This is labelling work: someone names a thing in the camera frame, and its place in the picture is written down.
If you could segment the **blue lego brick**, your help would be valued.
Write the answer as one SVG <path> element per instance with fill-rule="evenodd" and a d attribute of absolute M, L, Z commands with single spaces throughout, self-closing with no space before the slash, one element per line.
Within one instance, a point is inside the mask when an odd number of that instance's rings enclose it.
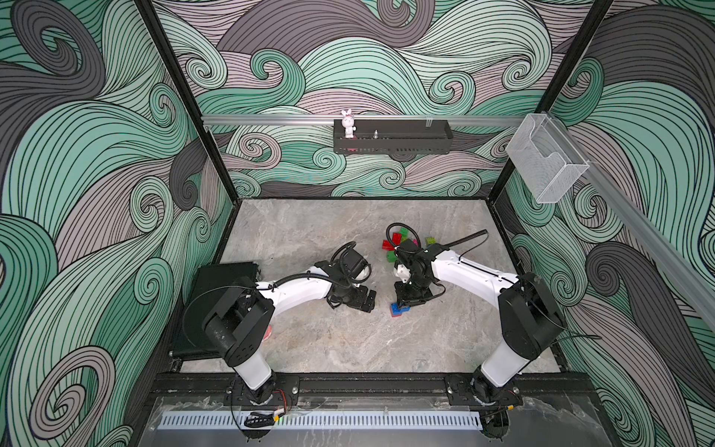
<path fill-rule="evenodd" d="M 390 315 L 392 318 L 398 318 L 402 316 L 404 313 L 408 312 L 411 309 L 411 307 L 407 307 L 407 305 L 400 305 L 398 303 L 392 303 L 390 305 Z"/>

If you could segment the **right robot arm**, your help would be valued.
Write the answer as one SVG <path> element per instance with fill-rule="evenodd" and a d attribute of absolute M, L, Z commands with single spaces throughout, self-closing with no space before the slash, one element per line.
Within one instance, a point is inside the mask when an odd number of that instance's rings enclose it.
<path fill-rule="evenodd" d="M 471 387 L 480 400 L 493 402 L 512 379 L 557 339 L 579 339 L 567 326 L 545 279 L 535 273 L 518 275 L 468 259 L 451 246 L 422 247 L 406 240 L 394 248 L 397 301 L 394 307 L 418 307 L 435 301 L 449 287 L 480 299 L 495 317 L 499 331 L 495 349 L 472 374 Z"/>

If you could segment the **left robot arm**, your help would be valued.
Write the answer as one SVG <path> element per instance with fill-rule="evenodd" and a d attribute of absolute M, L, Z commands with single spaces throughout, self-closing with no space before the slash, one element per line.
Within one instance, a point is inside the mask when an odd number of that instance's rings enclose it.
<path fill-rule="evenodd" d="M 273 318 L 313 301 L 370 313 L 376 292 L 363 282 L 372 274 L 365 260 L 321 261 L 305 272 L 261 282 L 255 263 L 214 264 L 199 269 L 184 308 L 188 344 L 219 355 L 255 394 L 271 394 L 275 374 L 261 352 Z"/>

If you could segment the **red lego brick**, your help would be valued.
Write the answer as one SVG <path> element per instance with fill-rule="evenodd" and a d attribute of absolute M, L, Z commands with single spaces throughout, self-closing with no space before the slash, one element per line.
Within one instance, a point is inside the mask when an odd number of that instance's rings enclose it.
<path fill-rule="evenodd" d="M 385 251 L 395 251 L 402 243 L 402 234 L 400 232 L 393 233 L 389 238 L 386 238 L 382 243 L 382 249 Z"/>

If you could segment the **pink white small toy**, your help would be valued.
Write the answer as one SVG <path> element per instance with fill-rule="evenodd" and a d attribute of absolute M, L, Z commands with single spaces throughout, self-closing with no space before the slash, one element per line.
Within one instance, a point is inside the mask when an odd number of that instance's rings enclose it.
<path fill-rule="evenodd" d="M 272 326 L 271 326 L 271 325 L 268 325 L 267 328 L 266 328 L 266 332 L 264 333 L 263 340 L 264 340 L 264 341 L 267 340 L 267 339 L 271 336 L 272 332 L 273 332 Z"/>

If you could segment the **white rabbit figurine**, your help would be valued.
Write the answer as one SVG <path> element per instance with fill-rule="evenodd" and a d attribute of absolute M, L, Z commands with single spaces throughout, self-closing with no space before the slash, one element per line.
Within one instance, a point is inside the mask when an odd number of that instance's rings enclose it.
<path fill-rule="evenodd" d="M 342 110 L 342 126 L 344 128 L 344 139 L 354 139 L 355 138 L 355 117 L 351 109 Z"/>

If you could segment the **black wall shelf tray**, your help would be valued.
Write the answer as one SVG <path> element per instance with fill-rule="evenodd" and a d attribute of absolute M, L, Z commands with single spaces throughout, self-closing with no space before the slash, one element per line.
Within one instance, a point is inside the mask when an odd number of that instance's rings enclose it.
<path fill-rule="evenodd" d="M 333 121 L 333 150 L 337 154 L 388 155 L 398 158 L 444 155 L 452 150 L 454 133 L 447 120 L 358 118 L 352 132 L 341 119 Z"/>

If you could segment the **clear plastic wall box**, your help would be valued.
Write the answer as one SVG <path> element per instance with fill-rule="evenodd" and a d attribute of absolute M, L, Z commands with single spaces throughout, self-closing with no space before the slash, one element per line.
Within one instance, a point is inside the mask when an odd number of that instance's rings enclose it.
<path fill-rule="evenodd" d="M 590 167 L 562 121 L 547 113 L 527 115 L 506 153 L 539 204 L 555 204 Z"/>

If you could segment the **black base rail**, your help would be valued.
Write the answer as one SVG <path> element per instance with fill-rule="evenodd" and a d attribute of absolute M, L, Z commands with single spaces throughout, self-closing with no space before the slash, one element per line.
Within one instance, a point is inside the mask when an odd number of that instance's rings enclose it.
<path fill-rule="evenodd" d="M 515 405 L 525 397 L 571 397 L 593 394 L 586 374 L 547 372 L 519 374 L 499 391 L 487 392 L 466 372 L 279 372 L 270 405 L 294 407 L 312 398 L 436 398 L 452 406 Z M 220 402 L 251 405 L 251 391 L 234 374 L 160 374 L 150 388 L 151 398 L 215 397 Z"/>

